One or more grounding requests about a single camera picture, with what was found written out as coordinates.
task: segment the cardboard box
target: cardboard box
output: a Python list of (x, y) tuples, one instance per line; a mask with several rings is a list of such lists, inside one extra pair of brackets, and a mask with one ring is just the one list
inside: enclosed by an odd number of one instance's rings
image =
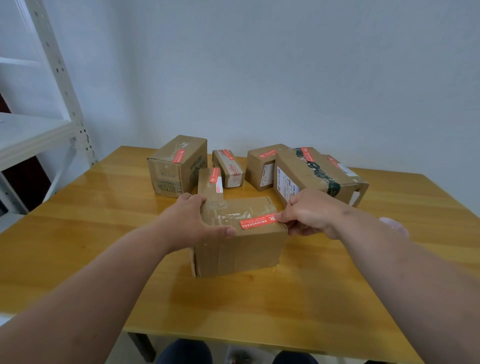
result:
[(368, 183), (329, 155), (312, 147), (277, 152), (274, 189), (283, 206), (304, 188), (323, 191), (336, 199), (357, 206)]
[(275, 155), (282, 149), (288, 149), (288, 146), (275, 144), (248, 151), (245, 180), (258, 191), (273, 187)]
[(208, 201), (223, 200), (222, 176), (219, 167), (202, 168), (198, 174), (198, 194)]
[(198, 183), (199, 170), (207, 166), (207, 140), (177, 135), (147, 162), (156, 193), (169, 197), (191, 193)]
[(212, 152), (212, 164), (219, 167), (225, 188), (240, 187), (243, 185), (245, 173), (235, 160), (231, 150), (219, 149)]
[(201, 207), (202, 220), (209, 225), (228, 225), (237, 229), (230, 239), (210, 239), (191, 248), (192, 273), (204, 278), (276, 266), (287, 239), (284, 224), (266, 217), (255, 219), (247, 229), (240, 222), (276, 213), (268, 197), (206, 201)]

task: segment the forearm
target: forearm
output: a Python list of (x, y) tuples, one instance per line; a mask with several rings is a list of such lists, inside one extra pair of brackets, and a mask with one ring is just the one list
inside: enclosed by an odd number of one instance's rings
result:
[(359, 210), (335, 230), (353, 262), (427, 363), (479, 359), (479, 282)]
[(30, 363), (35, 353), (37, 363), (104, 363), (166, 254), (158, 239), (150, 226), (130, 232), (0, 327), (0, 362)]

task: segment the person's left thumb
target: person's left thumb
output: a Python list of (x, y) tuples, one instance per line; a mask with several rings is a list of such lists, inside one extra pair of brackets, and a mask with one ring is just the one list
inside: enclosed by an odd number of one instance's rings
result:
[(205, 230), (207, 238), (225, 239), (237, 235), (237, 230), (231, 226), (211, 226), (205, 224)]

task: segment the brown cardboard box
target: brown cardboard box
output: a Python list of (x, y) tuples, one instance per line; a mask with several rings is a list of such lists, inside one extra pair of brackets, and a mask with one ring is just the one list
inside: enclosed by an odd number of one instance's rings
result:
[(219, 167), (202, 168), (198, 174), (198, 194), (209, 201), (223, 200), (222, 176)]
[(202, 220), (209, 225), (228, 225), (237, 229), (230, 239), (208, 240), (191, 249), (192, 272), (204, 278), (276, 266), (287, 239), (284, 224), (273, 222), (242, 229), (240, 221), (276, 212), (268, 197), (206, 201)]
[(219, 149), (212, 152), (212, 164), (220, 167), (223, 186), (225, 188), (240, 187), (243, 185), (245, 173), (235, 160), (231, 150)]
[(245, 180), (258, 191), (264, 191), (273, 186), (275, 154), (282, 149), (288, 149), (285, 144), (264, 146), (249, 150), (247, 154), (247, 170)]
[(191, 193), (198, 183), (198, 171), (207, 166), (207, 140), (177, 135), (147, 162), (156, 193), (169, 197)]
[(322, 155), (312, 147), (278, 151), (274, 189), (283, 206), (304, 188), (324, 191), (346, 204), (357, 206), (368, 183), (333, 157)]

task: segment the fingernail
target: fingernail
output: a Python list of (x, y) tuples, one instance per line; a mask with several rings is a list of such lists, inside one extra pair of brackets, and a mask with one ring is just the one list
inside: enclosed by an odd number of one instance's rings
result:
[(232, 236), (237, 235), (237, 230), (235, 228), (227, 229), (227, 237), (231, 238)]

